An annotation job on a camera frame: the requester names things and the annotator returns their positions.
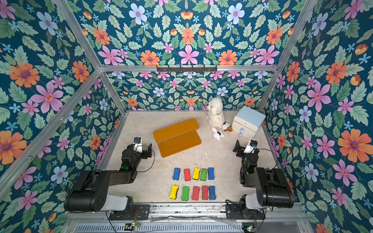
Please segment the orange wooden two-tier shelf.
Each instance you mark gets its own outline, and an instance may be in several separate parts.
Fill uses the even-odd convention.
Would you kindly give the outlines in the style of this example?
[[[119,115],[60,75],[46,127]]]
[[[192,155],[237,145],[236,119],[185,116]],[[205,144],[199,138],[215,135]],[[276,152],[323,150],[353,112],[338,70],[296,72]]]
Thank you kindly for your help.
[[[162,129],[155,130],[153,136],[162,158],[196,147],[202,143],[197,130],[197,120],[191,118]]]

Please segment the blue eraser shelf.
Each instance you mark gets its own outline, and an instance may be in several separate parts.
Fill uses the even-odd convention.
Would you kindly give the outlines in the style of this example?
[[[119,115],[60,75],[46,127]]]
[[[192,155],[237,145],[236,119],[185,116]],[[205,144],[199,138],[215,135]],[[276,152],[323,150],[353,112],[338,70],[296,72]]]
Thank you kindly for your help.
[[[180,168],[175,168],[173,171],[173,180],[178,181],[180,179]]]
[[[208,179],[214,180],[215,179],[215,170],[214,168],[208,168]]]
[[[215,186],[209,186],[208,191],[209,191],[209,200],[211,201],[216,200]]]

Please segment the green eraser shelf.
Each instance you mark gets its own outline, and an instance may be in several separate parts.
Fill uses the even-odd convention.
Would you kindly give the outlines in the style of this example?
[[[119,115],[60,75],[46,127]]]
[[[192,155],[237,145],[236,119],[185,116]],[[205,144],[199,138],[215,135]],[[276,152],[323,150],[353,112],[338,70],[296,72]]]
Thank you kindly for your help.
[[[188,186],[184,186],[182,188],[181,201],[187,202],[189,200],[189,191],[190,191],[190,188]]]
[[[207,180],[207,173],[208,173],[208,169],[201,169],[201,174],[200,174],[201,181]]]

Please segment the red eraser shelf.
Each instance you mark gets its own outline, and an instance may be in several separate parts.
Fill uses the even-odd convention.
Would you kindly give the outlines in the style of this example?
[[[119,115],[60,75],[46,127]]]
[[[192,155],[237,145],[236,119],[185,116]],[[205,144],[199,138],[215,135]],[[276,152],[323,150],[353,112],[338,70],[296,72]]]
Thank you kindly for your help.
[[[192,200],[198,201],[199,200],[199,193],[200,193],[200,187],[194,186],[192,191]]]
[[[184,169],[184,180],[191,181],[190,169]]]

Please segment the yellow eraser shelf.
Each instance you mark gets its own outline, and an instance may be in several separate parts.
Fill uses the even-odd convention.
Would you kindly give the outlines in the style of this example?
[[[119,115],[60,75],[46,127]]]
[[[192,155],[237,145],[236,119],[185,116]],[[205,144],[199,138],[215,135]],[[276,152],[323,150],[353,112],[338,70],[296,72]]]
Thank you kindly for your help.
[[[201,172],[200,168],[194,168],[192,179],[193,180],[199,180],[199,178],[200,178],[200,172]]]
[[[178,189],[179,189],[179,186],[172,185],[171,193],[169,195],[170,199],[175,200],[177,198]]]

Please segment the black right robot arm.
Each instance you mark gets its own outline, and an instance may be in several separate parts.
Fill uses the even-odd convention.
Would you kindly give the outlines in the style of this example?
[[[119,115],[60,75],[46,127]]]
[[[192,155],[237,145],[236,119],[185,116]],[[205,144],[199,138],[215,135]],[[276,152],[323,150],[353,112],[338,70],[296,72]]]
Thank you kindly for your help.
[[[239,201],[240,210],[293,208],[293,193],[282,169],[259,167],[260,151],[257,141],[253,139],[245,147],[237,140],[233,148],[233,152],[241,159],[240,184],[255,189],[254,194],[242,196]]]

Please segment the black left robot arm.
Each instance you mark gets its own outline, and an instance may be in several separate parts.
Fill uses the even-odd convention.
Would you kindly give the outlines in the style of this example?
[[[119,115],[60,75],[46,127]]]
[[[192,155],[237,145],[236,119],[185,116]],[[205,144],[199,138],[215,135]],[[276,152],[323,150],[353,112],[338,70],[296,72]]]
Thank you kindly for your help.
[[[110,186],[135,181],[141,160],[151,158],[152,144],[143,146],[135,141],[122,152],[119,170],[84,171],[69,190],[64,209],[69,212],[125,211],[132,208],[132,197],[109,194]]]

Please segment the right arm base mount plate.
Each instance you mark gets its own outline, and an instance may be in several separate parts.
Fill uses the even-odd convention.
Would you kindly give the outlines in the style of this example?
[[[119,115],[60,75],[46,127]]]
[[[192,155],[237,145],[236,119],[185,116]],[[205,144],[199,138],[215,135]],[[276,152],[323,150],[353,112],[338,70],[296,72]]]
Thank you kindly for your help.
[[[225,200],[225,213],[227,219],[234,220],[264,220],[264,210],[248,209],[243,202]]]

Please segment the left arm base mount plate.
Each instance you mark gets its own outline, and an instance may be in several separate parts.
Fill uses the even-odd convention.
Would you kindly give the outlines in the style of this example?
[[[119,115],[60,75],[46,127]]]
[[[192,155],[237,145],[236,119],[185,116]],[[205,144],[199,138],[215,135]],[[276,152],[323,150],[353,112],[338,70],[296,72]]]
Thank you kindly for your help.
[[[124,211],[114,211],[109,215],[109,220],[147,220],[150,213],[150,205],[134,204],[127,207]]]

